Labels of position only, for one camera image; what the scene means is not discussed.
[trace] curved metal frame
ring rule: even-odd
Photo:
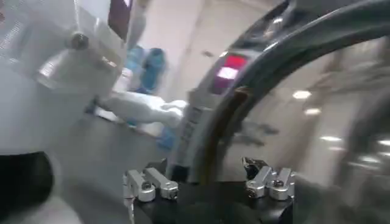
[[[260,56],[253,66],[249,66],[243,72],[244,75],[223,98],[206,128],[209,131],[205,135],[207,136],[205,149],[218,151],[219,155],[215,156],[217,153],[207,152],[206,155],[214,155],[211,163],[217,164],[219,162],[217,158],[223,158],[221,155],[226,152],[235,128],[256,103],[296,69],[335,50],[389,35],[388,9],[390,9],[390,1],[376,0],[337,9],[314,21],[310,21],[310,17],[313,19],[312,16],[307,16],[297,24],[282,27],[273,38],[260,43],[262,47]],[[236,89],[242,86],[249,89],[251,97],[242,103],[227,121],[223,119],[223,114],[235,98]],[[227,124],[224,131],[219,129],[221,122]],[[211,180],[210,167],[215,166],[205,166],[203,162],[195,169],[202,167],[209,167],[202,170],[202,175],[206,177],[204,181]]]

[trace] dark base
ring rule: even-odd
[[[245,182],[219,182],[207,186],[180,183],[177,201],[159,197],[150,203],[135,202],[149,220],[136,223],[292,223],[292,200],[275,201],[269,197],[248,197]]]

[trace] floor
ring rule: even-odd
[[[142,169],[169,152],[155,139],[125,125],[85,116],[49,153],[57,172],[56,195],[82,223],[128,223],[122,174]]]

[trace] red light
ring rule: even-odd
[[[240,70],[246,64],[247,59],[238,55],[229,55],[226,58],[224,67]]]

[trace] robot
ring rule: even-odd
[[[89,102],[110,93],[143,31],[143,9],[122,0],[12,0],[0,13],[0,222],[81,223],[52,196],[60,184],[44,152]]]
[[[48,200],[45,193],[53,179],[39,169],[21,169],[20,177],[8,177],[7,169],[26,167],[26,161],[49,166],[39,152],[65,133],[94,97],[109,94],[130,44],[136,5],[105,3],[99,9],[88,1],[6,1],[2,6],[0,85],[7,94],[0,96],[5,105],[0,111],[1,164],[11,184],[3,186],[8,194],[1,217],[8,223],[55,222],[53,209],[64,203],[50,198],[44,209],[24,213],[30,205],[23,199]],[[387,41],[375,47],[378,63],[346,71],[343,68],[350,66],[341,63],[293,92],[300,100],[293,108],[320,115],[308,120],[311,125],[292,125],[288,132],[281,124],[283,116],[268,119],[263,114],[268,107],[271,115],[285,111],[274,110],[282,107],[272,96],[280,94],[282,80],[288,82],[296,69],[335,50],[389,35],[388,9],[387,0],[285,1],[256,22],[189,93],[183,118],[173,122],[179,123],[179,140],[168,160],[150,163],[142,172],[125,172],[122,185],[130,221],[388,223],[390,206],[384,198],[389,192],[390,144],[384,125],[388,94],[382,51]],[[349,53],[356,55],[354,46],[346,56]],[[335,58],[337,64],[344,57]],[[360,64],[350,59],[346,57],[349,65]],[[234,147],[234,135],[251,109],[260,116],[259,125],[272,134],[262,139],[257,158],[241,159],[228,148]],[[289,124],[304,123],[292,116]],[[242,180],[220,180],[230,156],[242,164]],[[27,178],[43,187],[23,188]],[[80,223],[71,208],[61,212],[70,223]]]
[[[388,223],[389,7],[286,1],[257,21],[189,93],[171,157],[125,173],[126,204],[149,218],[131,221]],[[294,81],[317,58],[322,74]],[[248,117],[274,135],[241,162]],[[229,159],[241,180],[224,179]]]

